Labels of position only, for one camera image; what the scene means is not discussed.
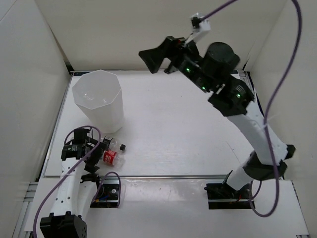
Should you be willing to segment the clear bottle red label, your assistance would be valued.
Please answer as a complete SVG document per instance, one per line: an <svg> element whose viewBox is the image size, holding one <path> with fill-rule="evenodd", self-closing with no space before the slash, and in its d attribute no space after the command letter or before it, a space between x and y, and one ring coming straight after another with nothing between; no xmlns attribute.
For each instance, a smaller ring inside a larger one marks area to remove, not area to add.
<svg viewBox="0 0 317 238"><path fill-rule="evenodd" d="M102 160L109 166L121 169L125 163L124 156L113 150L106 150L103 153Z"/></svg>

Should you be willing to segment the small bottle black label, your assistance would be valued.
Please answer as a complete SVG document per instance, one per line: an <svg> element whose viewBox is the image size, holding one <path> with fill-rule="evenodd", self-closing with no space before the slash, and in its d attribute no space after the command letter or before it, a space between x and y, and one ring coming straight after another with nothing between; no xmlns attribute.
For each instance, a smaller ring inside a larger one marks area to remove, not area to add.
<svg viewBox="0 0 317 238"><path fill-rule="evenodd" d="M109 150L112 150L112 151L124 152L126 149L125 144L123 144L120 140L111 136L105 136L103 138L103 143L106 144Z"/></svg>

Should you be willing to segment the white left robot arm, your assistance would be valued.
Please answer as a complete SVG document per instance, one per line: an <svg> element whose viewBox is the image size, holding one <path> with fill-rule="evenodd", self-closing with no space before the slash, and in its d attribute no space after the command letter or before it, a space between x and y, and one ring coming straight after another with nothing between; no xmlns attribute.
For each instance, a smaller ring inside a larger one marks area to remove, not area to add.
<svg viewBox="0 0 317 238"><path fill-rule="evenodd" d="M59 182L44 198L57 192L47 217L39 218L36 212L33 229L40 229L46 238L85 238L88 234L84 221L93 198L103 195L104 186L97 174L99 162L107 146L94 139L89 132L94 126L81 126L65 139L61 152L61 176Z"/></svg>

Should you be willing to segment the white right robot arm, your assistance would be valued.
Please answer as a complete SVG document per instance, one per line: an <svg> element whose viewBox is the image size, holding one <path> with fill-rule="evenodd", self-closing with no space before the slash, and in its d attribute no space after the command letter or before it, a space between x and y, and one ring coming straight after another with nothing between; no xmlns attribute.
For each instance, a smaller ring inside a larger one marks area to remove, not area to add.
<svg viewBox="0 0 317 238"><path fill-rule="evenodd" d="M157 73L163 60L169 59L166 74L179 71L203 92L211 92L209 103L236 125L253 147L245 163L227 176L222 186L226 197L236 197L253 180L274 178L274 165L279 176L285 173L285 160L292 158L295 147L282 142L264 124L253 92L244 81L232 76L240 58L228 44L214 42L202 57L194 42L185 44L184 38L168 36L158 47L140 51L139 57L151 73Z"/></svg>

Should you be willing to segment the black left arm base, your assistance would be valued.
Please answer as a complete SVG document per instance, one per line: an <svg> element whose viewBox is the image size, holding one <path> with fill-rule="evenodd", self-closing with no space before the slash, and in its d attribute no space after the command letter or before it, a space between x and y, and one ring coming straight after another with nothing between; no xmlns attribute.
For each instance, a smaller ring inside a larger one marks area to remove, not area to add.
<svg viewBox="0 0 317 238"><path fill-rule="evenodd" d="M90 208L119 208L121 202L121 180L118 178L106 179L92 201Z"/></svg>

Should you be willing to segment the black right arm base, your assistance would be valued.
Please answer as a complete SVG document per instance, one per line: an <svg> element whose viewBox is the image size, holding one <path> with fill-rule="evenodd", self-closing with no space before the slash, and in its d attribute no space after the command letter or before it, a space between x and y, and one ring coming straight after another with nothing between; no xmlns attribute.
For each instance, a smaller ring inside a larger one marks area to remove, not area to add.
<svg viewBox="0 0 317 238"><path fill-rule="evenodd" d="M210 210L251 209L249 184L236 191L227 184L207 183L204 190L207 192Z"/></svg>

